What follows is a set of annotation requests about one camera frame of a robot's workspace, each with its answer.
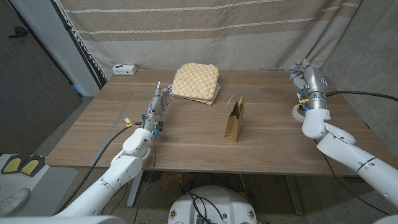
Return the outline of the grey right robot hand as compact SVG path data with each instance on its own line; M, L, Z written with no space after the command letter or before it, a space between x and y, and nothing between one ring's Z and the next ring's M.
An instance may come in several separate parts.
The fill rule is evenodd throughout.
M327 81L317 68L306 59L302 59L292 65L289 73L295 87L305 91L309 109L327 109L325 96Z

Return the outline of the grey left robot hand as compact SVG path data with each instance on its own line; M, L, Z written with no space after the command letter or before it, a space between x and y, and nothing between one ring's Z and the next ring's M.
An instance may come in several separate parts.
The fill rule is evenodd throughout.
M162 88L161 81L159 80L156 84L154 97L147 106L146 114L142 115L143 122L141 128L150 131L155 136L163 130L164 124L161 118L173 99L171 91L171 85Z

